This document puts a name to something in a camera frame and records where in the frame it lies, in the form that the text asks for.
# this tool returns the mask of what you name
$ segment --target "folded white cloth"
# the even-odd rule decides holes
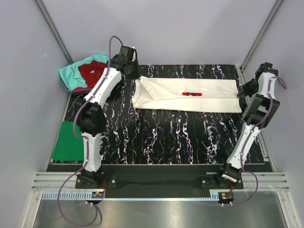
[[[147,78],[135,81],[134,108],[209,113],[242,112],[235,80]]]

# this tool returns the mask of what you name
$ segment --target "pile of clothes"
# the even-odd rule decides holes
[[[66,89],[71,92],[92,89],[106,68],[108,56],[92,55],[59,70]]]

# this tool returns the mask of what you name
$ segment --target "gray floor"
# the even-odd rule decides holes
[[[235,202],[252,193],[236,192]],[[81,201],[61,201],[62,209],[73,222],[90,222],[95,210],[88,205],[73,207]],[[276,193],[259,192],[248,204],[234,207],[214,206],[215,202],[189,201],[103,201],[102,213],[91,227],[100,228],[286,228]],[[35,228],[73,228],[59,218],[55,200],[42,200]]]

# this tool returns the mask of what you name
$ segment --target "turquoise towel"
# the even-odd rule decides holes
[[[90,64],[93,60],[97,62],[106,63],[109,60],[109,57],[99,54],[92,55],[82,61],[75,62],[58,70],[62,80],[64,81],[66,87],[69,90],[74,90],[77,87],[87,87],[86,81],[81,77],[78,67],[83,64]]]

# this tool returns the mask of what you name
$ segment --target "black marble tabletop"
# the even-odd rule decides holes
[[[240,80],[234,65],[140,66],[140,74],[161,78]],[[241,114],[134,109],[135,83],[123,77],[104,105],[107,118],[100,154],[103,164],[215,164],[232,153],[242,130]],[[75,117],[71,95],[65,121]],[[240,100],[242,110],[246,108]],[[248,163],[264,163],[258,140]]]

